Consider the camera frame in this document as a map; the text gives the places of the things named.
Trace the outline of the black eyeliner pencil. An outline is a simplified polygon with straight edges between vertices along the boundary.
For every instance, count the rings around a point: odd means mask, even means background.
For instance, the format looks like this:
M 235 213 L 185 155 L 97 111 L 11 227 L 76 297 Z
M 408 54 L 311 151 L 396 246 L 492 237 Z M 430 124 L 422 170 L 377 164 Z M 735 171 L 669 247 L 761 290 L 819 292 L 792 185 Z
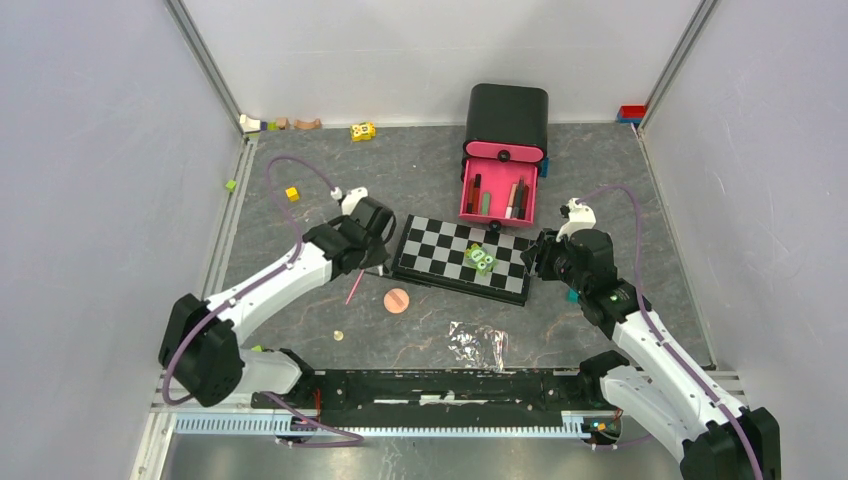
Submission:
M 515 219 L 521 218 L 521 205 L 522 205 L 522 202 L 523 202 L 522 198 L 523 198 L 523 195 L 524 195 L 524 190 L 525 190 L 524 177 L 520 177 L 518 183 L 515 185 L 515 191 L 512 195 L 512 202 L 511 202 L 511 208 L 512 208 L 511 217 L 512 218 L 515 218 Z

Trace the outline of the red lip gloss tube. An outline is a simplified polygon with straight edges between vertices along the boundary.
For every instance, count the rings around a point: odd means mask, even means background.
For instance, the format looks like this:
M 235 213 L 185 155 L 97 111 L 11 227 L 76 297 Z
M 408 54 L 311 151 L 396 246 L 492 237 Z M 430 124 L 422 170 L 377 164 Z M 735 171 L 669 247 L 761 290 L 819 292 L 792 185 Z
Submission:
M 530 195 L 530 188 L 529 188 L 528 185 L 525 185 L 523 192 L 522 192 L 521 205 L 520 205 L 520 208 L 519 208 L 519 211 L 518 211 L 518 218 L 519 219 L 522 219 L 522 220 L 526 219 L 527 207 L 528 207 L 528 203 L 529 203 L 529 195 Z

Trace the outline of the green tube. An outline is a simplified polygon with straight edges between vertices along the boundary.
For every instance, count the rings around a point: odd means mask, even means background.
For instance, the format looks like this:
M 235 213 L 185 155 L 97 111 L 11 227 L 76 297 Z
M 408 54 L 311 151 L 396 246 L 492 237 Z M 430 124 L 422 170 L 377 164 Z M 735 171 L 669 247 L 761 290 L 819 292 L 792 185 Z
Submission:
M 490 206 L 491 206 L 491 194 L 489 192 L 484 192 L 482 194 L 480 213 L 482 215 L 488 215 L 490 213 Z

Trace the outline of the dark red pencil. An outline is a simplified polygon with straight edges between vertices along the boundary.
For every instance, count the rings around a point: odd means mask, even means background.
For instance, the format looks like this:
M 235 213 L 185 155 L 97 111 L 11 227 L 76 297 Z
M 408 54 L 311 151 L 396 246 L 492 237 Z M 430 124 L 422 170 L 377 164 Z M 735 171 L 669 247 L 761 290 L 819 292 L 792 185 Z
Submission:
M 477 214 L 479 211 L 481 182 L 481 174 L 475 174 L 468 180 L 468 190 L 464 210 L 466 214 Z

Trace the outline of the clear plastic wrapper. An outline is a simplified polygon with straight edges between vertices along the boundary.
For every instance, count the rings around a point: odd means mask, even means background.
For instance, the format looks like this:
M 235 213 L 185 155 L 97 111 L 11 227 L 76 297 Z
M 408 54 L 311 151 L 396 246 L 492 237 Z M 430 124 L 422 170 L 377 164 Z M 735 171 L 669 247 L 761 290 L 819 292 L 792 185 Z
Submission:
M 448 349 L 467 368 L 503 372 L 509 335 L 489 325 L 450 323 Z

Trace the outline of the beige white makeup pen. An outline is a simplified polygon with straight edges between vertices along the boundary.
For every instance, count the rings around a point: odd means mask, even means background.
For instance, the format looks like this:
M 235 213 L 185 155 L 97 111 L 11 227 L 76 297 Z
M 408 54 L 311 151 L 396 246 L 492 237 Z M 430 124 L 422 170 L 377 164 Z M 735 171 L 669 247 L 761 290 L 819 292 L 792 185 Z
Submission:
M 517 188 L 518 188 L 518 183 L 513 183 L 511 185 L 507 204 L 506 204 L 506 208 L 505 208 L 504 218 L 513 218 L 512 212 L 513 212 L 513 206 L 514 206 L 514 200 L 515 200 Z

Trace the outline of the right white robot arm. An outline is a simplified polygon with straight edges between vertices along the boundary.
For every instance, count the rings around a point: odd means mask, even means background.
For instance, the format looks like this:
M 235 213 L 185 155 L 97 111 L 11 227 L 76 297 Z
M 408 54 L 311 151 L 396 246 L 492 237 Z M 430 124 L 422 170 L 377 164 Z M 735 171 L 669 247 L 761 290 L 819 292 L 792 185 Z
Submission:
M 579 367 L 577 392 L 591 408 L 630 415 L 678 462 L 685 479 L 778 479 L 780 430 L 721 387 L 673 338 L 640 289 L 622 279 L 609 234 L 577 199 L 565 222 L 544 229 L 521 258 L 538 278 L 565 283 L 584 317 L 616 350 Z

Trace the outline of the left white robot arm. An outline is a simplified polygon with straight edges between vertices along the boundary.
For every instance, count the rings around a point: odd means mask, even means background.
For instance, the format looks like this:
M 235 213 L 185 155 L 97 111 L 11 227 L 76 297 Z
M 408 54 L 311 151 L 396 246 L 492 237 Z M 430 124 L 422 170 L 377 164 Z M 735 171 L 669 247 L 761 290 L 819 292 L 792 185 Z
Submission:
M 340 216 L 310 228 L 281 258 L 236 286 L 200 299 L 175 301 L 158 353 L 165 370 L 164 401 L 171 381 L 203 407 L 234 394 L 276 393 L 290 407 L 314 394 L 310 368 L 288 350 L 253 351 L 243 342 L 273 315 L 302 295 L 355 270 L 381 268 L 396 216 L 364 187 L 334 190 Z

